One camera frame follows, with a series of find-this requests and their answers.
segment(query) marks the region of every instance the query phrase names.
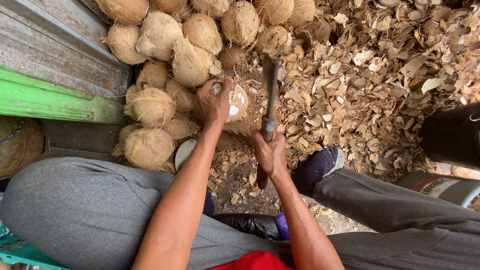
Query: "leg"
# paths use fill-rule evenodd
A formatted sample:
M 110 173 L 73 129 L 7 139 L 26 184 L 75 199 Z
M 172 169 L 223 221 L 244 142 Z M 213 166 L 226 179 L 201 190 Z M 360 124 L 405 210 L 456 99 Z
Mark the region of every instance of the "leg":
M 480 263 L 480 213 L 339 169 L 313 197 L 382 234 L 330 235 L 346 267 L 474 269 Z
M 18 173 L 0 218 L 14 233 L 74 269 L 129 269 L 173 175 L 80 158 L 49 159 Z M 206 269 L 256 250 L 286 261 L 288 243 L 238 232 L 202 216 L 189 269 Z

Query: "left hand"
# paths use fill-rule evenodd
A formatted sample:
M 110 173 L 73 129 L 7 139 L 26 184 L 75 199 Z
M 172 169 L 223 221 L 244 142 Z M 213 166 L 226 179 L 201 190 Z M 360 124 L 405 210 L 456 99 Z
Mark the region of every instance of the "left hand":
M 193 100 L 195 116 L 205 125 L 219 123 L 223 125 L 230 112 L 229 94 L 232 89 L 232 77 L 227 76 L 223 81 L 222 91 L 218 95 L 210 94 L 210 89 L 216 80 L 206 82 L 197 90 Z

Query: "husked coconut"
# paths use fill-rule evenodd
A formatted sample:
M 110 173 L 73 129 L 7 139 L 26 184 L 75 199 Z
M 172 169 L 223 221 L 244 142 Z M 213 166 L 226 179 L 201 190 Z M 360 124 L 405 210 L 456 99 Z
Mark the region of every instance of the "husked coconut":
M 112 150 L 112 155 L 115 157 L 123 156 L 123 147 L 125 146 L 125 140 L 127 139 L 128 135 L 130 133 L 134 132 L 135 130 L 139 129 L 140 125 L 137 125 L 135 123 L 129 124 L 122 128 L 119 134 L 119 143 L 117 143 L 117 146 L 113 148 Z
M 210 94 L 219 95 L 222 90 L 222 81 L 217 81 L 210 89 Z M 232 89 L 228 96 L 230 102 L 230 112 L 228 113 L 226 123 L 237 121 L 243 118 L 248 108 L 248 97 L 245 90 L 236 82 L 232 82 Z
M 133 100 L 133 114 L 145 127 L 162 127 L 175 114 L 175 102 L 157 88 L 146 88 L 137 92 Z
M 141 88 L 144 85 L 150 85 L 154 88 L 163 89 L 165 83 L 171 77 L 169 73 L 168 64 L 158 60 L 148 60 L 140 71 L 140 75 L 138 75 L 137 85 Z
M 145 56 L 171 62 L 173 42 L 179 38 L 183 38 L 181 24 L 166 13 L 152 12 L 142 25 L 137 50 Z
M 178 140 L 191 136 L 196 127 L 197 124 L 190 121 L 187 116 L 177 114 L 162 127 L 162 130 L 165 130 L 172 139 Z
M 327 41 L 330 37 L 330 25 L 325 20 L 311 23 L 307 30 L 312 35 L 312 40 Z
M 177 79 L 169 79 L 165 90 L 177 104 L 177 110 L 182 112 L 190 112 L 193 110 L 193 94 L 178 83 Z
M 173 13 L 181 11 L 187 4 L 187 0 L 150 0 L 150 4 L 154 9 Z
M 162 164 L 173 152 L 173 139 L 160 128 L 141 128 L 130 133 L 125 141 L 125 157 L 134 166 L 164 171 Z
M 195 9 L 186 3 L 180 11 L 170 12 L 170 15 L 179 23 L 183 23 L 190 15 L 193 14 Z
M 232 0 L 193 0 L 195 11 L 205 13 L 216 19 L 221 17 L 227 10 Z
M 95 0 L 100 9 L 115 23 L 138 25 L 148 11 L 148 0 Z
M 242 48 L 255 40 L 260 26 L 255 7 L 247 1 L 238 1 L 230 5 L 222 17 L 222 33 Z
M 314 0 L 294 0 L 293 13 L 290 16 L 290 25 L 293 28 L 303 28 L 307 24 L 313 22 L 315 17 L 315 1 Z
M 247 53 L 237 45 L 223 49 L 218 55 L 222 67 L 233 68 L 236 65 L 245 66 L 247 64 Z
M 136 85 L 132 85 L 127 89 L 127 94 L 125 95 L 125 109 L 123 110 L 123 113 L 126 115 L 132 117 L 132 119 L 137 120 L 135 115 L 133 114 L 133 100 L 138 97 L 137 93 L 142 90 L 141 87 L 138 87 Z
M 258 54 L 262 55 L 264 49 L 275 49 L 279 45 L 280 38 L 287 34 L 288 31 L 279 25 L 274 25 L 267 28 L 258 38 L 257 46 L 255 47 Z
M 112 54 L 120 61 L 136 65 L 147 60 L 135 49 L 139 37 L 140 29 L 138 27 L 114 24 L 110 28 L 108 36 L 102 38 L 102 43 L 106 43 Z
M 285 23 L 293 13 L 293 0 L 253 0 L 263 23 Z
M 222 50 L 222 38 L 215 21 L 202 13 L 190 16 L 183 23 L 183 33 L 193 45 L 217 55 Z
M 205 50 L 190 44 L 188 39 L 180 38 L 173 43 L 173 76 L 187 87 L 204 84 L 210 76 L 209 69 L 213 66 L 212 57 Z

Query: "green painted wood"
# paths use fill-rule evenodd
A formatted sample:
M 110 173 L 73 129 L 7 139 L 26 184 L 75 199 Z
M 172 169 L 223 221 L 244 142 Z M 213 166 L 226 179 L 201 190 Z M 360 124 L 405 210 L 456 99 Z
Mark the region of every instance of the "green painted wood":
M 119 102 L 66 89 L 4 67 L 0 67 L 0 114 L 123 124 Z

